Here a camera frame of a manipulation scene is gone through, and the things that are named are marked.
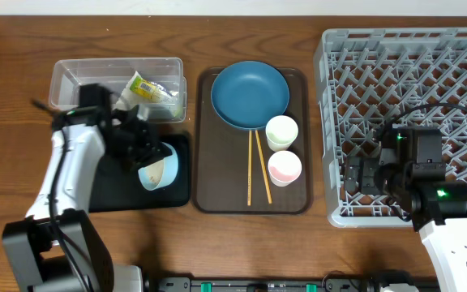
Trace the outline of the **white napkin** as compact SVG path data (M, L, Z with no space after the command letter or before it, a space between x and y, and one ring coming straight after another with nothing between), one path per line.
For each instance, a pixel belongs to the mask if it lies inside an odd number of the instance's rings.
M128 88L128 86L131 85L132 83L132 79L136 76L141 76L138 71L133 75L133 77L126 84L126 87L122 90L122 93L120 94L120 97L118 98L118 101L115 103L115 106L114 106L115 109L131 110L136 105L146 104L147 106L150 107L149 118L166 120L166 119L178 118L181 115L182 109L180 106L179 92L170 91L166 87L161 85L165 89L167 89L172 95L174 95L177 98L177 100L174 103L170 103L170 104L151 103L148 100L142 98L141 96L134 94Z

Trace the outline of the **pile of rice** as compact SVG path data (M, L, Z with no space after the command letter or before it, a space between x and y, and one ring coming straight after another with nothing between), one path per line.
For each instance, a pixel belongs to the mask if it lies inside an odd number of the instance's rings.
M148 185L156 187L160 183L164 172L164 161L160 160L147 166L145 172L148 176Z

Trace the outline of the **light blue bowl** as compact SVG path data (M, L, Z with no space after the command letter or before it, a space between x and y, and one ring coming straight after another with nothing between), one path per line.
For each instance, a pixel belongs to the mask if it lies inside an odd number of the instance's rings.
M150 187L148 185L148 176L145 172L147 166L138 170L139 181L144 189L148 191L154 191L163 187L167 187L175 180L178 174L179 159L175 148L165 142L163 142L163 145L170 150L170 154L162 159L164 161L164 172L160 183L156 187Z

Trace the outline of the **yellow green snack wrapper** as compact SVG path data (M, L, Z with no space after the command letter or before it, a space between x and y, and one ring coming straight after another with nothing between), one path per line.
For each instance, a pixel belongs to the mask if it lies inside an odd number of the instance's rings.
M134 77L132 79L131 85L129 85L128 88L134 94L141 96L151 103L170 104L177 100L177 98L163 86L147 81L141 76Z

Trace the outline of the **white cup pink inside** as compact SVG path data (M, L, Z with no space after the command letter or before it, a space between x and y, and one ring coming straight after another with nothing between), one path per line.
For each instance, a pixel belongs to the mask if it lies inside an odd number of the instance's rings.
M268 171L273 184L278 187L286 187L300 176L302 163L293 152L279 151L270 156Z

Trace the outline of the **white cup green inside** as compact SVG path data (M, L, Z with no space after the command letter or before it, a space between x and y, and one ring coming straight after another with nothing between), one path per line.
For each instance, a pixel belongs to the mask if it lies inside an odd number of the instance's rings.
M272 151L283 151L298 137L298 125L291 117L279 115L268 121L265 134Z

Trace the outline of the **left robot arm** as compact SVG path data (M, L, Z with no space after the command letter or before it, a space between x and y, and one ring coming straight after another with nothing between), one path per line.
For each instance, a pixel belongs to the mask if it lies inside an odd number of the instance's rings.
M5 225L2 245L22 291L142 291L142 270L115 265L88 217L97 166L104 156L139 170L171 148L139 118L139 107L113 109L100 84L79 89L79 105L56 110L52 154L40 192L22 221Z

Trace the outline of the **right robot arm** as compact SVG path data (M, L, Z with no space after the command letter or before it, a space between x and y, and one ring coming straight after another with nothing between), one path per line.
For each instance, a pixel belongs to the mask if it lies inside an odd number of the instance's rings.
M344 189L383 196L420 235L439 288L467 291L467 182L446 179L440 130L392 128L379 146L378 157L347 158Z

